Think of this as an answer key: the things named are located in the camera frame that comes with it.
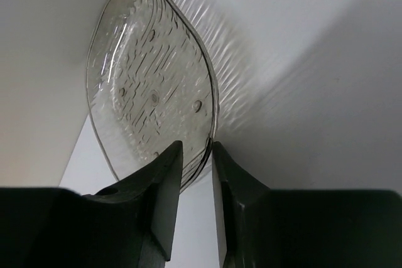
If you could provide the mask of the clear glass plate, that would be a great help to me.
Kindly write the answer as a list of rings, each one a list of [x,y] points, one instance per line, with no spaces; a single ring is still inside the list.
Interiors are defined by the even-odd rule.
[[[181,187],[211,153],[218,84],[206,47],[173,0],[107,0],[86,66],[89,119],[115,179],[183,144]]]

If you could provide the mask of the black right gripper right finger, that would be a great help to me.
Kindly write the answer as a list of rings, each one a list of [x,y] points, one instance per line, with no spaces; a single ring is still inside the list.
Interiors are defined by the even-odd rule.
[[[401,196],[277,190],[212,146],[221,267],[400,267]]]

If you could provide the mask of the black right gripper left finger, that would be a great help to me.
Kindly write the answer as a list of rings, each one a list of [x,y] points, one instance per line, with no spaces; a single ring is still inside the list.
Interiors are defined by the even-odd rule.
[[[171,259],[183,145],[93,195],[1,189],[2,267],[164,267]]]

